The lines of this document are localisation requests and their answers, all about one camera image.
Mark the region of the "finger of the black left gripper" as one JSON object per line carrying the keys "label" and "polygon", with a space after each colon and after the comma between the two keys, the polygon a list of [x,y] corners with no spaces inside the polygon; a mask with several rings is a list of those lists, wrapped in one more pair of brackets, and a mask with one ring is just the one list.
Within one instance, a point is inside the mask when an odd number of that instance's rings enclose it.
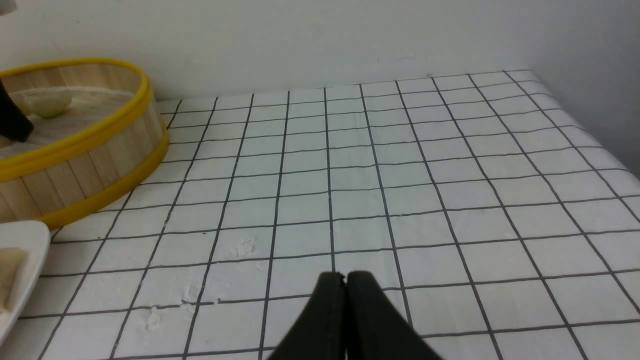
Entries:
{"label": "finger of the black left gripper", "polygon": [[0,82],[0,135],[9,141],[26,142],[33,130],[30,119],[22,113]]}

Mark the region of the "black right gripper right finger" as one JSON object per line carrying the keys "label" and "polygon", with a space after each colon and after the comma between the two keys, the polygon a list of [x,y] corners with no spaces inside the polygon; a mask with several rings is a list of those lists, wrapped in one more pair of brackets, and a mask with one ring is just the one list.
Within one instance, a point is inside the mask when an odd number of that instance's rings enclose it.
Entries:
{"label": "black right gripper right finger", "polygon": [[347,276],[349,360],[441,360],[384,294],[372,273]]}

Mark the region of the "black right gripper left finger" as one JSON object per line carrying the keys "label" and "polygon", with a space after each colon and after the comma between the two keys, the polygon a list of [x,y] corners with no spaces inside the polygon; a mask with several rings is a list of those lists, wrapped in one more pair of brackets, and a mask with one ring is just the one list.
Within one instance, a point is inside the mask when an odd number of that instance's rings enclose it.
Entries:
{"label": "black right gripper left finger", "polygon": [[343,360],[345,278],[322,272],[300,315],[269,356],[270,360]]}

